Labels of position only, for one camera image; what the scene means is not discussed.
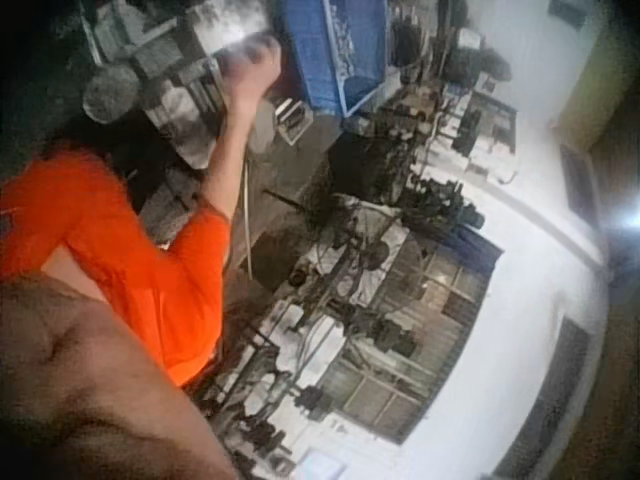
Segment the forearm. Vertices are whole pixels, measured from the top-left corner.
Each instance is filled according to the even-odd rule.
[[[207,178],[202,184],[202,197],[229,220],[238,204],[242,168],[254,115],[230,109],[225,132],[216,144]]]

